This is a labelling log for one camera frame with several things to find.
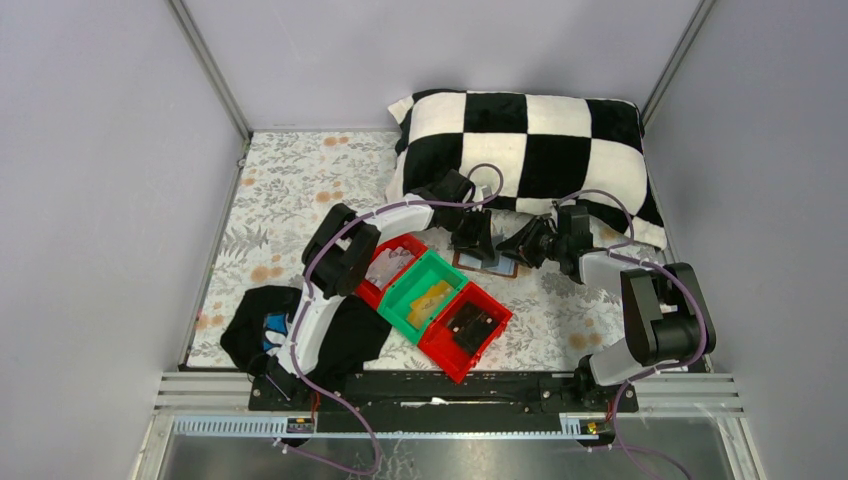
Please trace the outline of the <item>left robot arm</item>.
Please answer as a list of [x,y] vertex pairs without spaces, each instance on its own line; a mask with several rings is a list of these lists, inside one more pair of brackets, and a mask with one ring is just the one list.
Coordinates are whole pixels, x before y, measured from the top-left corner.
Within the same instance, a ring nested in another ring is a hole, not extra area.
[[377,358],[390,327],[373,308],[349,297],[365,280],[378,246],[442,228],[488,247],[480,223],[484,205],[496,196],[449,170],[442,179],[365,213],[343,203],[333,206],[303,251],[296,311],[274,314],[264,327],[268,384],[291,400],[315,386],[335,386]]

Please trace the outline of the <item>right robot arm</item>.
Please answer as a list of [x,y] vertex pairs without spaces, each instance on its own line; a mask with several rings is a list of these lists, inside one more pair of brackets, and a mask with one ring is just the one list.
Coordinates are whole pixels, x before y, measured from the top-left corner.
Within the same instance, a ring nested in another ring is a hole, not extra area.
[[620,297],[623,339],[582,358],[573,373],[571,395],[588,407],[614,399],[628,380],[683,367],[715,347],[693,268],[659,266],[595,246],[584,206],[562,205],[551,217],[535,217],[496,249],[530,268],[555,262],[573,282]]

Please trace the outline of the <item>brown leather card holder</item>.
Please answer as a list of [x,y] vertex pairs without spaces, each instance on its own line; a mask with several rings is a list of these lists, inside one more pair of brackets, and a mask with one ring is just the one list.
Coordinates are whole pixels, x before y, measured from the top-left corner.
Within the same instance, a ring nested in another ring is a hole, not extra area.
[[481,260],[471,255],[455,252],[452,266],[470,272],[493,275],[503,278],[516,278],[518,276],[517,264],[509,258],[497,253],[493,260]]

